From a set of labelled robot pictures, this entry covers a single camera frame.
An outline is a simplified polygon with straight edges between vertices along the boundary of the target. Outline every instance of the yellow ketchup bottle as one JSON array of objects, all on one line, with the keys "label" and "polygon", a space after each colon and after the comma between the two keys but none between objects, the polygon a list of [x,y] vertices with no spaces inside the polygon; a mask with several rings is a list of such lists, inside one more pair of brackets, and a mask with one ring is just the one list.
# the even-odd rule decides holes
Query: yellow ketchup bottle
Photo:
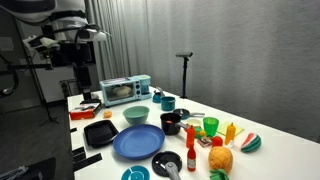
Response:
[{"label": "yellow ketchup bottle", "polygon": [[226,139],[224,140],[224,144],[228,145],[230,141],[234,140],[234,136],[236,134],[236,127],[234,127],[233,123],[231,123],[226,132]]}]

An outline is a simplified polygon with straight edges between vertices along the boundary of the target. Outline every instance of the green bowl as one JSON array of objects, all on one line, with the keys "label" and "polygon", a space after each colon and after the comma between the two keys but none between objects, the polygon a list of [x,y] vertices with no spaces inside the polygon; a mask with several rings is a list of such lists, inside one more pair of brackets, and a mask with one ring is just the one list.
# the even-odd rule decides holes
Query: green bowl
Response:
[{"label": "green bowl", "polygon": [[123,116],[129,124],[144,124],[147,121],[149,108],[145,106],[133,106],[123,111]]}]

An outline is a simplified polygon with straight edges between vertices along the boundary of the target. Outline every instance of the white table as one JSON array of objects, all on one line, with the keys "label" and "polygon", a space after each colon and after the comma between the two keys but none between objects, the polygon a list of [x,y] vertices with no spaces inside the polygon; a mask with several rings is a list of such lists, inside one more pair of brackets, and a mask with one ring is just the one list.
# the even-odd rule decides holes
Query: white table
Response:
[{"label": "white table", "polygon": [[[233,154],[233,168],[228,175],[231,180],[320,179],[319,144],[188,99],[181,99],[178,96],[167,92],[165,94],[167,96],[176,97],[176,108],[185,108],[190,112],[203,112],[206,116],[216,117],[220,120],[220,123],[232,121],[245,128],[242,133],[236,136],[235,147],[231,148],[231,152]],[[77,107],[82,100],[82,95],[69,97],[69,110]],[[161,128],[160,114],[164,113],[164,111],[161,110],[160,104],[153,103],[151,98],[143,101],[134,101],[112,106],[109,109],[112,111],[112,117],[109,119],[119,132],[130,127],[122,115],[123,110],[136,105],[149,107],[150,113],[146,124],[152,124]],[[94,119],[70,120],[70,128],[78,129],[78,131],[71,133],[72,149],[84,146],[87,157],[101,153],[103,159],[95,164],[76,171],[75,179],[121,179],[121,176],[126,169],[134,165],[146,167],[150,172],[151,180],[169,179],[158,176],[153,172],[151,167],[151,160],[153,156],[143,160],[128,160],[116,154],[112,144],[100,149],[92,149],[87,146],[83,128],[93,122],[103,120],[103,112],[105,110],[106,109],[102,109]],[[262,146],[254,153],[244,154],[240,151],[239,147],[250,132],[260,135],[262,139]],[[185,138],[186,132],[183,130],[181,130],[178,135],[166,136],[164,144],[159,152],[173,151],[181,156],[183,163],[182,169],[179,172],[181,179],[209,179],[210,172],[207,159],[210,147],[203,148],[198,143],[195,143],[197,169],[195,172],[189,172],[186,166],[188,149],[185,147]]]}]

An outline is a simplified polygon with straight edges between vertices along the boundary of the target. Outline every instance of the green cup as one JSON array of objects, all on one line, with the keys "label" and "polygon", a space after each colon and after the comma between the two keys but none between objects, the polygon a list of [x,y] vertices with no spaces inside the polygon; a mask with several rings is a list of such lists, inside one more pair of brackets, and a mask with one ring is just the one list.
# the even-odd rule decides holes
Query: green cup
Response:
[{"label": "green cup", "polygon": [[205,117],[203,118],[203,127],[204,131],[206,131],[207,136],[216,135],[217,129],[219,126],[219,120],[214,117]]}]

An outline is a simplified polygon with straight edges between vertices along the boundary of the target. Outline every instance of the toy microwave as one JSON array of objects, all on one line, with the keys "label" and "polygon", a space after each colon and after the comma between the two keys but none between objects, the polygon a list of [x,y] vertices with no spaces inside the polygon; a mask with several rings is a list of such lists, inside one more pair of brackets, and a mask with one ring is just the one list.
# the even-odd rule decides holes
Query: toy microwave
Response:
[{"label": "toy microwave", "polygon": [[138,75],[100,81],[105,105],[112,106],[134,100],[151,98],[148,75]]}]

